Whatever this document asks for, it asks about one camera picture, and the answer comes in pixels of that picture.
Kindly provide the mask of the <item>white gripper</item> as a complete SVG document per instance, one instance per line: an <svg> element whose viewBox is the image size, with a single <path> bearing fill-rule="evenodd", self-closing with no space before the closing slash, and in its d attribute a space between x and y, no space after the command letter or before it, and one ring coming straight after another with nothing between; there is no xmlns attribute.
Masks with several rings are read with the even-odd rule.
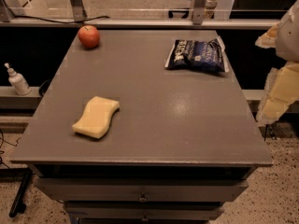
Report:
<svg viewBox="0 0 299 224"><path fill-rule="evenodd" d="M299 99L299 0L255 41L259 48L276 48L276 55L286 61L280 68L272 68L264 85L256 120L259 126L270 125Z"/></svg>

